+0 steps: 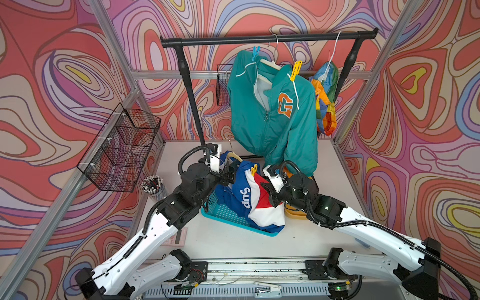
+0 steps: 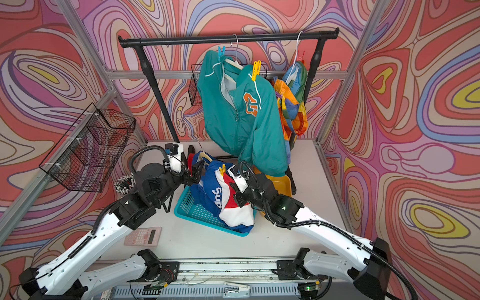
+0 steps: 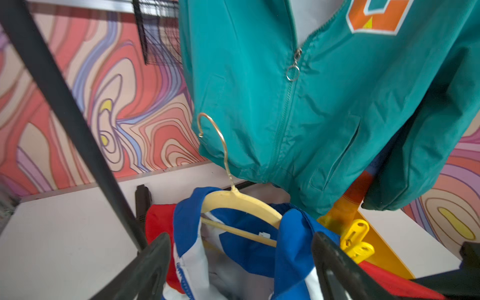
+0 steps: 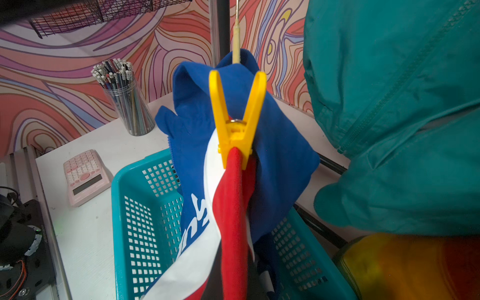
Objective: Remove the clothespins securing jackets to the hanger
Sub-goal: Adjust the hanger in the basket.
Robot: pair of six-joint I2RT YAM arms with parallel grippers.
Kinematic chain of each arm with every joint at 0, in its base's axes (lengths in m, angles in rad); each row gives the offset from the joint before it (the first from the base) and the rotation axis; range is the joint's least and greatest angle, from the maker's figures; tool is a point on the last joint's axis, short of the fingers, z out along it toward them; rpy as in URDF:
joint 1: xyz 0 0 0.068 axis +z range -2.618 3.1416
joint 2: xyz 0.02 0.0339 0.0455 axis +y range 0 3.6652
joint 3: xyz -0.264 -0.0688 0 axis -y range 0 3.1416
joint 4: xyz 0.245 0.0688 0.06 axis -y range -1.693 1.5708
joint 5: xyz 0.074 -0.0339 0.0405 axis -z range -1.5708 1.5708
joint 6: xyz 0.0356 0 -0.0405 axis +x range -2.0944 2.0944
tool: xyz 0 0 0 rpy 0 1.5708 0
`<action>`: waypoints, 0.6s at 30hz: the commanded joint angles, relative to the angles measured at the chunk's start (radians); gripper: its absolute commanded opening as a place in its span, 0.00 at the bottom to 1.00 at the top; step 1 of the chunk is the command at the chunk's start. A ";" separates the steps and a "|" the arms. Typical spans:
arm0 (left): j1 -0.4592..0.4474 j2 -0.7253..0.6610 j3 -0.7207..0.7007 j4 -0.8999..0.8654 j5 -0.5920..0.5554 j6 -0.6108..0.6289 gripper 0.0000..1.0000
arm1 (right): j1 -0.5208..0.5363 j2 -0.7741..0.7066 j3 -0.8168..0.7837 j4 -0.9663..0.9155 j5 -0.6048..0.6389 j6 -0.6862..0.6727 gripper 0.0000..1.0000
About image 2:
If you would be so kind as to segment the blue white red jacket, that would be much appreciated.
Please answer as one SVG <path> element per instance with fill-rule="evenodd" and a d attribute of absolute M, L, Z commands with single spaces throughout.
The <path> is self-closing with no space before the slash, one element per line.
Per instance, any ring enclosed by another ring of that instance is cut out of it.
<path fill-rule="evenodd" d="M 191 171 L 192 164 L 200 160 L 204 161 L 204 169 L 201 180 L 197 184 L 192 185 L 192 192 L 195 198 L 213 215 L 219 217 L 228 226 L 252 226 L 255 225 L 254 212 L 251 205 L 239 207 L 235 201 L 236 191 L 231 186 L 235 183 L 229 175 L 228 170 L 234 164 L 230 162 L 219 161 L 214 157 L 209 162 L 207 159 L 199 158 L 199 152 L 189 154 L 187 165 Z M 219 167 L 226 165 L 226 173 L 220 175 Z"/>

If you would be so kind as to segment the wooden hanger gold hook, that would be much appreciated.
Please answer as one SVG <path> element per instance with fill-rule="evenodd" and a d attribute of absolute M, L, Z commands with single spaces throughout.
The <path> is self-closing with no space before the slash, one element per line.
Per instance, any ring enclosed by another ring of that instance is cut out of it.
<path fill-rule="evenodd" d="M 210 155 L 208 153 L 206 153 L 205 150 L 203 149 L 203 146 L 201 145 L 200 140 L 197 137 L 195 137 L 195 140 L 196 140 L 197 144 L 200 146 L 199 158 L 206 159 L 209 162 L 211 162 L 212 159 L 210 158 Z"/>

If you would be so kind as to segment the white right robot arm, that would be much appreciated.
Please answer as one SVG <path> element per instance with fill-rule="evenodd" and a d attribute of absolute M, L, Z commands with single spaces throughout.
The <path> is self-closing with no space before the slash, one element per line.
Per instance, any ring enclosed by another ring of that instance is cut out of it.
<path fill-rule="evenodd" d="M 262 211 L 275 227 L 291 230 L 320 242 L 338 257 L 301 249 L 292 262 L 294 275 L 302 280 L 309 276 L 327 276 L 350 282 L 361 294 L 372 300 L 395 299 L 388 292 L 391 275 L 406 287 L 410 298 L 419 298 L 405 275 L 391 259 L 390 245 L 383 239 L 370 241 L 347 232 L 319 217 L 302 202 L 280 194 L 263 173 L 241 161 L 227 170 L 233 182 L 234 200 L 238 206 L 251 205 Z"/>

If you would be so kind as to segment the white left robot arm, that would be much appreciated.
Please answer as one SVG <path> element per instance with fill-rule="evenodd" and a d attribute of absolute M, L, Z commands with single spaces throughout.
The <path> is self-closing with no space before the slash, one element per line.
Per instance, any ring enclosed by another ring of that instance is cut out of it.
<path fill-rule="evenodd" d="M 88 300 L 125 281 L 158 281 L 163 274 L 170 275 L 149 249 L 96 271 L 88 268 L 158 209 L 170 212 L 175 191 L 199 183 L 204 165 L 203 160 L 189 165 L 180 143 L 135 152 L 128 162 L 132 179 L 128 193 L 107 205 L 92 230 L 56 259 L 24 270 L 18 286 L 31 300 Z"/>

